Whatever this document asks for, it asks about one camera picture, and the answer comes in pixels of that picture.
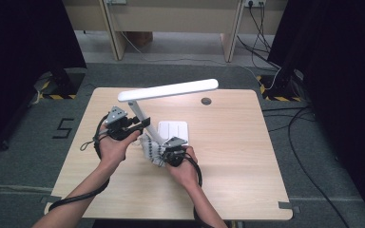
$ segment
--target table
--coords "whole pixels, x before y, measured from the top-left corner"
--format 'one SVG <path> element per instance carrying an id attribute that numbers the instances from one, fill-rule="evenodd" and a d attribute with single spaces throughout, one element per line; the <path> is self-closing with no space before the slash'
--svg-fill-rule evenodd
<path id="1" fill-rule="evenodd" d="M 68 151 L 52 196 L 65 197 L 99 163 L 90 145 L 98 122 L 118 103 L 121 91 L 96 88 Z M 212 104 L 204 105 L 202 98 Z M 253 90 L 218 89 L 139 102 L 151 122 L 186 121 L 189 144 L 202 170 L 203 191 L 225 220 L 285 220 L 291 209 L 259 101 Z M 140 145 L 130 145 L 107 189 L 84 214 L 96 219 L 193 219 L 193 204 L 164 168 L 144 158 Z"/>

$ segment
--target person's right hand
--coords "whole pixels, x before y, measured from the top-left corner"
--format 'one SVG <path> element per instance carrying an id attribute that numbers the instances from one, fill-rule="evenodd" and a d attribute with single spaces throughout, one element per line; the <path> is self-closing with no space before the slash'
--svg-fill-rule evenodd
<path id="1" fill-rule="evenodd" d="M 186 147 L 186 153 L 191 156 L 194 162 L 198 162 L 194 149 L 191 146 Z M 171 166 L 170 164 L 166 164 L 165 167 L 174 180 L 185 189 L 198 186 L 197 171 L 188 160 L 182 160 L 182 163 L 178 167 Z"/>

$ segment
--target power outlet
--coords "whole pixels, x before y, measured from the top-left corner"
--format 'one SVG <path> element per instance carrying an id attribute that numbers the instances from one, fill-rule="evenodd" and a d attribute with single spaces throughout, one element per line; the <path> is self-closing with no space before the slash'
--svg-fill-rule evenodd
<path id="1" fill-rule="evenodd" d="M 253 8 L 260 8 L 262 4 L 265 7 L 265 4 L 266 4 L 266 0 L 245 0 L 244 6 L 248 7 L 248 3 L 250 1 L 253 2 Z"/>

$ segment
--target white desk lamp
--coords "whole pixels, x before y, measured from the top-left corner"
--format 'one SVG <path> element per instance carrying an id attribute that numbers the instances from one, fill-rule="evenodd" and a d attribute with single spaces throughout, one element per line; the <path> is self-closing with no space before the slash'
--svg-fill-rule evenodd
<path id="1" fill-rule="evenodd" d="M 142 121 L 147 116 L 138 106 L 137 101 L 210 91 L 217 89 L 218 86 L 219 83 L 216 79 L 208 79 L 190 83 L 140 88 L 121 92 L 118 95 L 118 101 L 122 103 L 128 102 L 132 111 Z M 156 131 L 153 125 L 148 126 L 146 130 L 152 137 L 152 140 L 159 145 L 163 145 L 165 141 L 172 137 L 178 137 L 188 142 L 187 122 L 159 122 L 158 131 Z"/>

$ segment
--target black and yellow tape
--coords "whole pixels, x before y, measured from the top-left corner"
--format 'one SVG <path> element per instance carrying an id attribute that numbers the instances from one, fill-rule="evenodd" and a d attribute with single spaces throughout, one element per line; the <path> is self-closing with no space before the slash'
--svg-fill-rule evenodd
<path id="1" fill-rule="evenodd" d="M 262 76 L 257 76 L 257 80 L 260 83 L 260 79 L 262 78 Z M 270 94 L 268 94 L 268 89 L 265 88 L 264 84 L 260 84 L 259 87 L 260 90 L 260 94 L 262 95 L 262 98 L 267 100 L 267 101 L 279 101 L 279 102 L 300 102 L 301 99 L 298 96 L 271 96 Z"/>
<path id="2" fill-rule="evenodd" d="M 52 100 L 64 100 L 64 99 L 75 99 L 76 94 L 47 94 L 44 90 L 48 88 L 50 80 L 43 84 L 41 89 L 40 99 L 52 99 Z"/>

